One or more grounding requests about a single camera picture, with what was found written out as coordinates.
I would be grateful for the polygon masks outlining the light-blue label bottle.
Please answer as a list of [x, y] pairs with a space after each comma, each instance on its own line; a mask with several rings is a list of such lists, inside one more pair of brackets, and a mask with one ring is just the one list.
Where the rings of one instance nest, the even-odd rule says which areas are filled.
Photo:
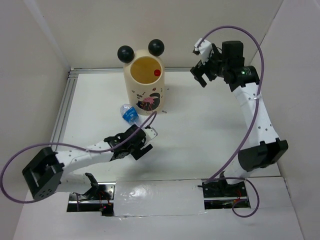
[[123, 104], [120, 107], [120, 114], [122, 118], [130, 125], [136, 125], [138, 127], [141, 125], [139, 115], [132, 105]]

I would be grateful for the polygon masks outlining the red label red-cap bottle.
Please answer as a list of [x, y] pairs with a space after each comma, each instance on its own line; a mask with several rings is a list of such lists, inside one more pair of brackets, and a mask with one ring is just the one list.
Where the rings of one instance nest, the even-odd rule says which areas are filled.
[[161, 71], [160, 71], [159, 69], [156, 69], [156, 70], [154, 71], [154, 75], [155, 75], [155, 76], [160, 76], [160, 75], [161, 75]]

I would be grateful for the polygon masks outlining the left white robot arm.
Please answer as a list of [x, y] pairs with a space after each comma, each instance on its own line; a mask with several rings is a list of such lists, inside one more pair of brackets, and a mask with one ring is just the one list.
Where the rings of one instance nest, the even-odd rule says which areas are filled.
[[53, 151], [44, 147], [22, 170], [22, 175], [35, 201], [41, 201], [56, 192], [70, 192], [92, 200], [99, 193], [99, 184], [92, 173], [76, 174], [88, 166], [108, 163], [126, 156], [140, 159], [153, 146], [157, 136], [154, 128], [132, 125], [123, 133], [106, 137], [84, 150]]

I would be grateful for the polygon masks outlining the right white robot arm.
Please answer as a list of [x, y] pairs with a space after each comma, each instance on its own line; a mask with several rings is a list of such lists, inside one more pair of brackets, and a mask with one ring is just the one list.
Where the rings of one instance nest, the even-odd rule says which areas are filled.
[[241, 41], [224, 41], [218, 50], [215, 44], [199, 39], [193, 52], [200, 56], [200, 61], [190, 69], [194, 79], [205, 87], [204, 77], [210, 82], [222, 78], [237, 99], [247, 126], [246, 140], [237, 148], [233, 160], [215, 175], [222, 179], [218, 184], [220, 194], [230, 196], [237, 183], [258, 169], [274, 165], [289, 145], [280, 139], [271, 123], [259, 92], [261, 79], [254, 66], [245, 65]]

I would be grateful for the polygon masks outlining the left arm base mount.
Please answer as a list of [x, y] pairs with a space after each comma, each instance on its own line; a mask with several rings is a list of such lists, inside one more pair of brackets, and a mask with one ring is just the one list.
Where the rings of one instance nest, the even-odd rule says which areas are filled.
[[96, 192], [70, 193], [67, 213], [100, 213], [104, 217], [114, 216], [115, 182], [99, 182]]

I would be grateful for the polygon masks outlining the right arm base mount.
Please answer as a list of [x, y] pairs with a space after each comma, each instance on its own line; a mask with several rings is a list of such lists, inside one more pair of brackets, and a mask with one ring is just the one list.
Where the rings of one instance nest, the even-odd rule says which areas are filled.
[[204, 182], [197, 186], [202, 189], [205, 210], [250, 208], [248, 194], [243, 181], [228, 184], [226, 180]]

